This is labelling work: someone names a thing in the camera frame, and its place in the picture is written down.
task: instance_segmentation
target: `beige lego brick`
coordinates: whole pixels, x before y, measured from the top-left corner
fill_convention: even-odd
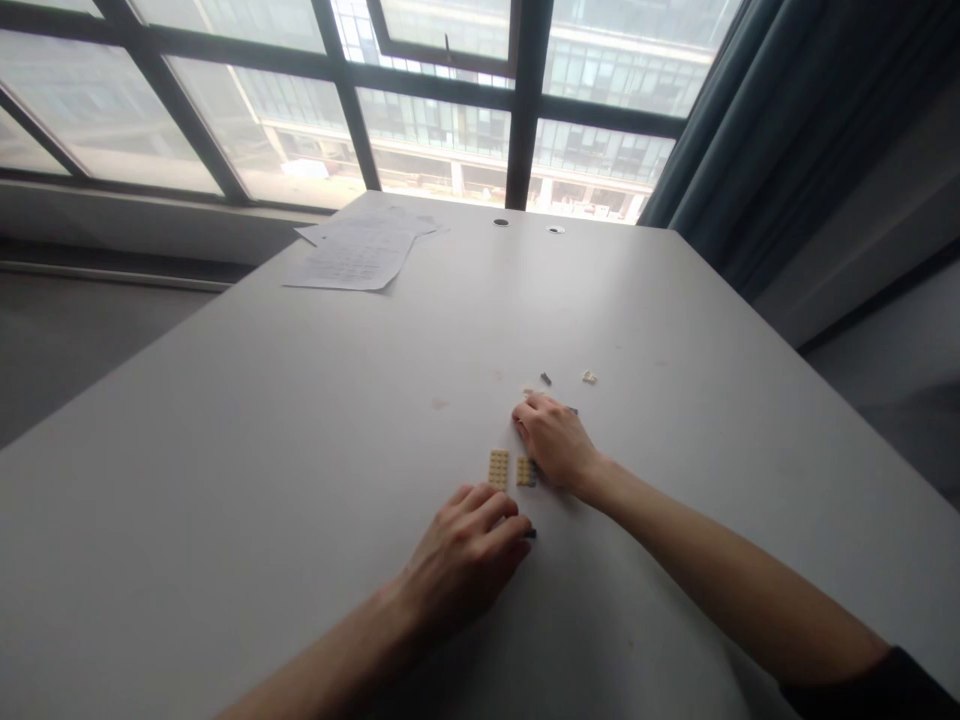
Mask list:
[[[490,470],[487,474],[487,482],[497,490],[506,490],[509,475],[510,453],[507,450],[491,450]]]
[[[532,487],[530,482],[530,459],[525,457],[517,458],[517,487]]]

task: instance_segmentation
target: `right hand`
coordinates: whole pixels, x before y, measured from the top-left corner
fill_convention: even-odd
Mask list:
[[[413,557],[392,584],[429,647],[454,635],[493,605],[530,545],[530,518],[487,483],[464,485],[440,508]]]
[[[513,423],[550,483],[575,495],[603,461],[577,414],[553,398],[534,393],[513,409]]]

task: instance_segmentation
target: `wall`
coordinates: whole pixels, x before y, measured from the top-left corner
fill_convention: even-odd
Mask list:
[[[960,509],[960,261],[807,360]]]
[[[0,181],[0,235],[13,240],[260,265],[326,219]]]
[[[960,236],[960,79],[754,303],[799,347]]]
[[[215,297],[0,273],[0,448]]]

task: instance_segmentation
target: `glass facade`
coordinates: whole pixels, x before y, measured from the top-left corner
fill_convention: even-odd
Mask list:
[[[254,198],[340,208],[366,189],[333,83],[170,62]]]
[[[390,39],[506,60],[510,0],[381,0]]]
[[[384,190],[503,207],[510,113],[358,92]]]
[[[555,0],[543,91],[686,117],[740,0]]]
[[[541,120],[527,210],[635,224],[674,141]]]
[[[478,28],[484,27],[484,15],[472,10],[471,13],[460,12],[455,18],[448,18],[445,15],[447,3],[445,2],[417,2],[410,12],[416,12],[419,23],[442,23],[439,26],[445,28],[448,35],[474,35],[480,33]],[[351,62],[365,63],[368,65],[380,65],[382,67],[402,70],[403,72],[419,73],[422,75],[435,75],[437,77],[449,78],[452,80],[462,80],[464,82],[477,83],[479,85],[492,85],[494,87],[513,87],[513,80],[496,75],[487,75],[485,73],[471,72],[469,70],[458,70],[445,67],[443,65],[432,65],[430,63],[416,62],[414,60],[405,60],[404,58],[390,57],[380,52],[380,45],[377,43],[376,34],[373,31],[373,25],[370,23],[370,10],[367,7],[366,0],[333,0],[333,11],[337,20],[337,28],[340,30],[340,42],[343,43],[343,54]],[[493,15],[493,21],[498,22],[499,14]],[[470,47],[481,47],[479,42],[471,43]]]
[[[67,174],[60,163],[3,109],[0,109],[0,166],[15,170]]]
[[[125,50],[3,30],[0,83],[94,177],[220,194]]]
[[[323,52],[310,0],[134,0],[147,23]]]
[[[44,7],[55,7],[61,10],[77,10],[85,12],[95,17],[103,17],[93,0],[25,0],[28,5],[43,5]]]
[[[131,1],[144,22],[205,33],[210,43],[227,36],[324,53],[314,0]],[[326,1],[347,63],[514,86],[505,77],[386,56],[367,0]],[[555,0],[543,90],[685,118],[740,3]],[[91,0],[35,4],[99,15]],[[510,0],[381,4],[392,41],[508,56]],[[259,62],[269,66],[264,57]],[[365,189],[333,83],[245,68],[243,58],[234,65],[166,61],[252,198],[338,209]],[[125,50],[0,31],[0,83],[95,177],[220,194]],[[356,93],[383,189],[503,207],[509,112],[364,87]],[[595,112],[602,125],[602,108]],[[350,117],[359,124],[355,113]],[[18,130],[9,116],[0,117],[0,164],[63,172]],[[540,118],[527,208],[636,222],[674,144]],[[369,177],[372,169],[366,170]]]

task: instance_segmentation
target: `table surface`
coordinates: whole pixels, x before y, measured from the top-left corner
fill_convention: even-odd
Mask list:
[[[342,214],[390,204],[450,230],[385,291],[282,287],[298,242],[0,453],[0,716],[213,714],[392,577],[490,449],[513,475],[541,372],[603,451],[960,694],[960,516],[677,234],[373,192]],[[534,552],[391,702],[748,716],[720,634],[629,536],[509,492]]]

